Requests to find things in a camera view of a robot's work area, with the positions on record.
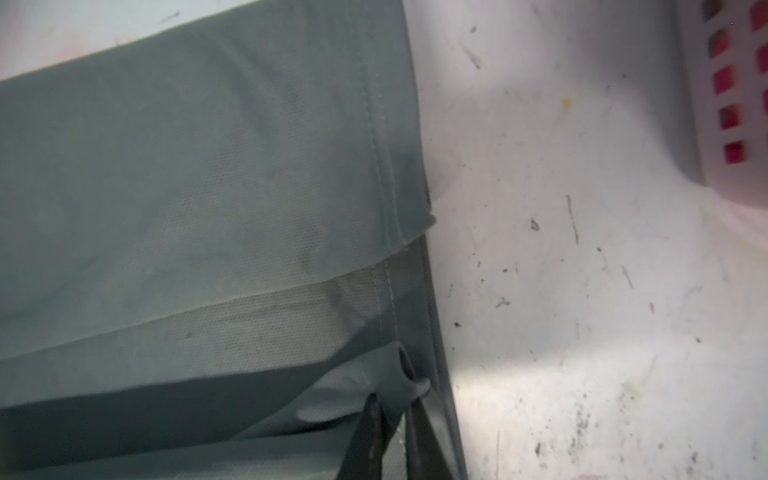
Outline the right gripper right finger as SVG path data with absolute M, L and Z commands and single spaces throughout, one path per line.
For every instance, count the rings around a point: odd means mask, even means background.
M 453 475 L 421 400 L 405 412 L 408 480 L 453 480 Z

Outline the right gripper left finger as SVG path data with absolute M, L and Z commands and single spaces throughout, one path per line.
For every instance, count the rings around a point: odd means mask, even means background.
M 381 480 L 385 415 L 376 394 L 367 397 L 337 480 Z

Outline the grey t shirt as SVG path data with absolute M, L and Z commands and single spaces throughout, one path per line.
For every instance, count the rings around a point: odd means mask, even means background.
M 1 84 L 1 475 L 466 475 L 399 1 L 256 1 Z

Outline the white plastic laundry basket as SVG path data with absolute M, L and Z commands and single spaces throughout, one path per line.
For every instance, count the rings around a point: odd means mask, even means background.
M 681 48 L 707 184 L 767 208 L 767 0 L 678 0 Z

